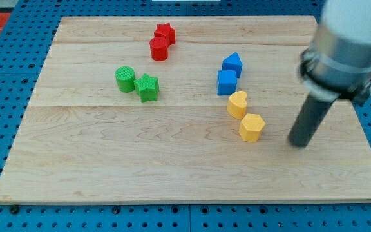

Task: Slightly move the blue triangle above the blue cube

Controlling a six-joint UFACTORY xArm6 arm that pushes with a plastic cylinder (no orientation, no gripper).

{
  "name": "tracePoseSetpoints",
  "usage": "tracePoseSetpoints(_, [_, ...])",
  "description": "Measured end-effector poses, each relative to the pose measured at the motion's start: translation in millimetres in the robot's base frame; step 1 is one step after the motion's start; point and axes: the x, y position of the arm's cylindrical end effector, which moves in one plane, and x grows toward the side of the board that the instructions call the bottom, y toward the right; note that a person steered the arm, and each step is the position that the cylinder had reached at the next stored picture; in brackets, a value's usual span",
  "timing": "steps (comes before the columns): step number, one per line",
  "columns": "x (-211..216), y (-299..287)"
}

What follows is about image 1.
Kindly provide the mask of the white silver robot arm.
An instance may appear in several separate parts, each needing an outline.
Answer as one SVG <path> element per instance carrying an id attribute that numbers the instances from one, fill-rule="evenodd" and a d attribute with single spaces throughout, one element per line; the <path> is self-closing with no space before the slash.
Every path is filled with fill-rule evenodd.
<path id="1" fill-rule="evenodd" d="M 364 103 L 371 96 L 371 0 L 325 1 L 300 75 L 320 102 Z"/>

